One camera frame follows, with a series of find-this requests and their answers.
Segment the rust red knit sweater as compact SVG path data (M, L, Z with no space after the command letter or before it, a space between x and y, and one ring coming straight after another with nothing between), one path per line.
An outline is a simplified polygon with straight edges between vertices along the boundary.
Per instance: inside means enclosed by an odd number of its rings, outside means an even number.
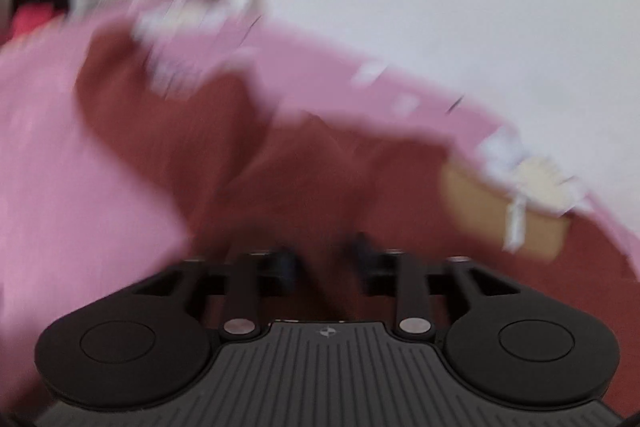
M222 261L244 247L291 246L316 285L312 299L345 319L388 311L360 295L345 254L358 233L425 260L474 258L608 325L621 357L605 400L620 413L638 409L639 283L593 221L528 210L524 245L508 253L509 194L445 145L314 115L275 120L250 77L233 69L166 98L151 89L148 56L126 26L97 32L77 101L96 136L169 194L194 251Z

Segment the pink floral bed sheet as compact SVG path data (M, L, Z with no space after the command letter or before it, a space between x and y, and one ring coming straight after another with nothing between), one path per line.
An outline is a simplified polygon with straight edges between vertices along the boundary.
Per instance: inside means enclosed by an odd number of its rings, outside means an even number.
M255 67L286 109L342 112L454 142L484 166L506 122L400 69L288 26L202 0L125 0L10 43L1 53L1 404L46 399L38 335L57 317L174 260L186 237L167 199L85 132L73 87L100 27L135 18L163 70Z

